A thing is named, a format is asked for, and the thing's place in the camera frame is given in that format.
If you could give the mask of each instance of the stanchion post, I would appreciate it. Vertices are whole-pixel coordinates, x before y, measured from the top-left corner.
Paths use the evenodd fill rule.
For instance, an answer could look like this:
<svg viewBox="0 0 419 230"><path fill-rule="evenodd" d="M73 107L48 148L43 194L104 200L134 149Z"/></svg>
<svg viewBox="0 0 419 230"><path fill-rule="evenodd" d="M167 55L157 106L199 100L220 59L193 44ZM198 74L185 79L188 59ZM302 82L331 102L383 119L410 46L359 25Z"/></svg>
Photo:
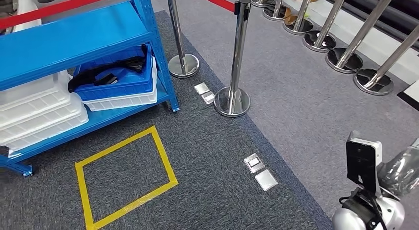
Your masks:
<svg viewBox="0 0 419 230"><path fill-rule="evenodd" d="M179 14L177 12L176 0L168 0L170 17L173 24L174 37L179 55L173 57L168 64L170 74L177 78L189 78L199 70L197 57L185 54L183 49L182 31L180 29Z"/></svg>
<svg viewBox="0 0 419 230"><path fill-rule="evenodd" d="M304 35L306 32L313 29L313 23L304 19L305 13L307 12L308 5L311 0L303 0L301 4L298 16L290 16L284 21L284 29L294 35Z"/></svg>
<svg viewBox="0 0 419 230"><path fill-rule="evenodd" d="M275 0L251 0L253 6L266 7L271 5Z"/></svg>
<svg viewBox="0 0 419 230"><path fill-rule="evenodd" d="M268 5L263 9L263 16L271 21L283 21L287 16L287 7L282 6L283 0L276 0L275 6Z"/></svg>
<svg viewBox="0 0 419 230"><path fill-rule="evenodd" d="M231 68L231 82L229 87L224 87L219 90L214 99L215 109L221 115L227 117L244 115L250 107L249 96L244 90L239 88L240 69L242 66L250 6L250 0L239 0L235 3L234 14L237 15L237 24L234 40L233 65Z"/></svg>
<svg viewBox="0 0 419 230"><path fill-rule="evenodd" d="M354 75L356 86L371 95L387 95L394 87L394 83L387 71L399 60L399 58L419 39L419 25L405 38L401 45L378 69L361 69Z"/></svg>
<svg viewBox="0 0 419 230"><path fill-rule="evenodd" d="M304 35L303 41L307 48L316 52L327 52L336 46L336 40L332 36L328 35L328 33L344 2L345 0L335 1L325 23L323 24L322 30L310 31Z"/></svg>
<svg viewBox="0 0 419 230"><path fill-rule="evenodd" d="M347 49L335 48L328 52L326 62L331 68L342 73L355 73L362 67L362 60L355 51L390 2L391 0L380 0L378 2Z"/></svg>

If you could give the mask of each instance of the blue metal shelf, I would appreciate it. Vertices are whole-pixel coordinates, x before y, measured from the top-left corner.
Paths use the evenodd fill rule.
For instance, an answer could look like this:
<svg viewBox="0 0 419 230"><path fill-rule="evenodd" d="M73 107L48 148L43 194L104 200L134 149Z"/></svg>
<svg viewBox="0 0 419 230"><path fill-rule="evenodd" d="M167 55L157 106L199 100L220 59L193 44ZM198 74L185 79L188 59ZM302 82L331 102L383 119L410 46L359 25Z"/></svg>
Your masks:
<svg viewBox="0 0 419 230"><path fill-rule="evenodd" d="M1 36L0 90L140 45L151 36L130 2Z"/></svg>
<svg viewBox="0 0 419 230"><path fill-rule="evenodd" d="M0 91L143 43L151 44L159 69L156 104L88 111L88 123L14 157L0 155L0 167L29 176L32 166L21 163L29 157L165 101L173 112L179 110L150 0L131 0L1 36Z"/></svg>

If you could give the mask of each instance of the white plastic crate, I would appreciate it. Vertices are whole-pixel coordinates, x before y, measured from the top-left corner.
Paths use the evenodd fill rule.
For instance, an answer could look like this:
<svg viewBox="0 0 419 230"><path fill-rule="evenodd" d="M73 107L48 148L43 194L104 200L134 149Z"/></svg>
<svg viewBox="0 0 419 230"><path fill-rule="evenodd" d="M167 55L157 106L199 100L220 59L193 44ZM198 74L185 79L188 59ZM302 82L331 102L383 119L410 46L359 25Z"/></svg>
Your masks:
<svg viewBox="0 0 419 230"><path fill-rule="evenodd" d="M67 90L69 79L70 75L67 71L62 71L1 91L1 99L9 102L5 104L0 102L0 127L68 102L70 98Z"/></svg>
<svg viewBox="0 0 419 230"><path fill-rule="evenodd" d="M89 118L87 115L87 110L83 104L79 103L78 110L74 114L63 117L58 122L43 127L42 129L27 133L5 143L0 143L0 145L9 148L9 158L11 158L15 155L19 155L19 150L25 147L41 142L55 135L59 135L60 133L85 124L88 121Z"/></svg>
<svg viewBox="0 0 419 230"><path fill-rule="evenodd" d="M21 119L15 123L0 126L0 140L2 140L2 142L7 142L8 140L16 139L17 137L54 124L63 117L75 115L79 112L81 103L82 101L79 96L72 94L59 106L45 110L34 116Z"/></svg>
<svg viewBox="0 0 419 230"><path fill-rule="evenodd" d="M124 108L137 105L147 105L154 104L157 102L157 67L155 58L153 58L153 70L152 70L152 79L153 79L153 91L143 94L135 95L124 95L112 98L98 99L98 100L89 100L83 101L91 111L99 110L109 110L116 108Z"/></svg>

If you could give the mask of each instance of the gray floor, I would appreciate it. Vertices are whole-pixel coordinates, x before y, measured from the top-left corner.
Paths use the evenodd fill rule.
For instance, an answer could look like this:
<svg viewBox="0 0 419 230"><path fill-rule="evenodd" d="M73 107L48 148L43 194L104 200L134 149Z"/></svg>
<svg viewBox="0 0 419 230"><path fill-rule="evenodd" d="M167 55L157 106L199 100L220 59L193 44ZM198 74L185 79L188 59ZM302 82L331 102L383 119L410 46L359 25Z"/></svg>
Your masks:
<svg viewBox="0 0 419 230"><path fill-rule="evenodd" d="M157 13L167 58L176 54L170 18ZM159 105L29 160L23 178L1 169L0 229L85 229L74 162L155 125L179 185L103 229L330 230L320 206L248 116L230 119L207 107L193 85L223 86L196 50L200 74L174 79L181 111ZM243 158L258 153L279 184L264 192ZM149 136L84 167L95 221L168 181Z"/></svg>
<svg viewBox="0 0 419 230"><path fill-rule="evenodd" d="M155 10L168 10L166 0L152 2ZM205 0L177 4L183 33L228 84L235 16ZM345 141L350 131L381 141L388 161L419 136L419 112L396 96L407 86L398 78L391 95L363 93L352 76L330 69L324 54L306 49L301 37L261 13L255 7L250 13L240 80L252 99L249 116L331 216L340 207L337 200L355 188L346 179ZM367 67L377 67L364 61ZM419 191L402 202L403 229L417 230Z"/></svg>

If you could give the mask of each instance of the yellow tape square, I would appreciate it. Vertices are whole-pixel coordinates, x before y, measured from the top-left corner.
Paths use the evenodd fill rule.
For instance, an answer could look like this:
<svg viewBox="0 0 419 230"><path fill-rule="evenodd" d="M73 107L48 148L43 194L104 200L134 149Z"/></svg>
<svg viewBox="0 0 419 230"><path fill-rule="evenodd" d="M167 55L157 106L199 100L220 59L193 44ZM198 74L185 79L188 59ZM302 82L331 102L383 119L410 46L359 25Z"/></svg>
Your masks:
<svg viewBox="0 0 419 230"><path fill-rule="evenodd" d="M169 177L169 182L167 184L164 184L163 186L157 188L156 190L146 194L145 196L137 199L136 201L128 204L127 206L123 207L120 210L117 210L116 212L106 216L105 218L97 221L96 223L93 221L93 215L90 208L90 202L89 202L89 196L87 194L87 186L86 181L84 179L84 172L83 172L83 166L131 143L136 141L139 138L142 138L148 134L151 134L154 140L154 143L156 144L156 148L159 152L159 155L162 159L163 165L165 167L166 173ZM110 222L120 218L121 216L131 212L132 210L138 208L139 206L143 205L144 203L147 203L148 201L152 200L153 198L159 196L160 194L168 191L169 189L175 187L179 183L177 182L176 176L174 175L173 169L170 165L168 156L166 155L165 149L163 147L162 141L160 140L159 134L157 133L157 129L155 126L151 126L148 129L131 136L93 156L90 156L80 162L75 163L76 166L76 174L77 174L77 180L79 181L79 189L80 189L80 196L82 198L82 206L83 206L83 212L84 212L84 219L86 221L86 228L87 230L96 230L99 229Z"/></svg>

